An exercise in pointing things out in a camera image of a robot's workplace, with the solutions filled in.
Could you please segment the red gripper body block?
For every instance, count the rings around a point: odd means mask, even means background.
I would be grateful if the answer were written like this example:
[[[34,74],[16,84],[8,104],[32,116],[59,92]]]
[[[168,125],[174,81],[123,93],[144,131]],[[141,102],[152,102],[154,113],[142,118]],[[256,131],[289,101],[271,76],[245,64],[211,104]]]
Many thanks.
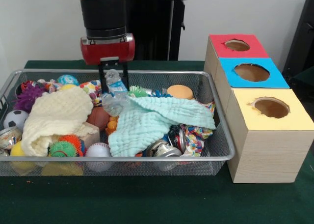
[[[98,65],[101,59],[118,57],[120,62],[132,61],[135,55],[135,41],[112,44],[85,44],[80,41],[82,56],[89,65]]]

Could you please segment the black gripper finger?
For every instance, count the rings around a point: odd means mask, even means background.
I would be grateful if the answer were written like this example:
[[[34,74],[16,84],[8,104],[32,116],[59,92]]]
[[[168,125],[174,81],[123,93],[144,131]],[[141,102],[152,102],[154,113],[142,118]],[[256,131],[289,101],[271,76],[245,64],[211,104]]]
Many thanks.
[[[104,74],[104,66],[105,64],[102,62],[98,65],[99,78],[101,82],[102,93],[108,93],[108,87],[106,85],[106,79],[105,79],[105,74]]]
[[[122,76],[122,81],[127,89],[127,91],[129,91],[129,75],[128,75],[128,63],[127,62],[123,62],[122,63],[123,66],[123,76]]]

